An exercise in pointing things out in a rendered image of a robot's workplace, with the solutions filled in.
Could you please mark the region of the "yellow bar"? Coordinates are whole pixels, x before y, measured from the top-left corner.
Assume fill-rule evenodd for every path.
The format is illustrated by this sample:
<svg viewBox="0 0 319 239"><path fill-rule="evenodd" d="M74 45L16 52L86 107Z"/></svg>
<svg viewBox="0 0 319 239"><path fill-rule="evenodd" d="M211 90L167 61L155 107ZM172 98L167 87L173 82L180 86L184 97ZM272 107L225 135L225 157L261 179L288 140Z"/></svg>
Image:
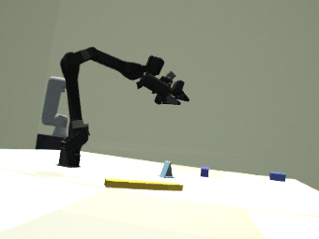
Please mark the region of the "yellow bar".
<svg viewBox="0 0 319 239"><path fill-rule="evenodd" d="M160 181L105 178L104 185L106 188L166 190L166 191L183 191L184 190L184 185L177 182L160 182Z"/></svg>

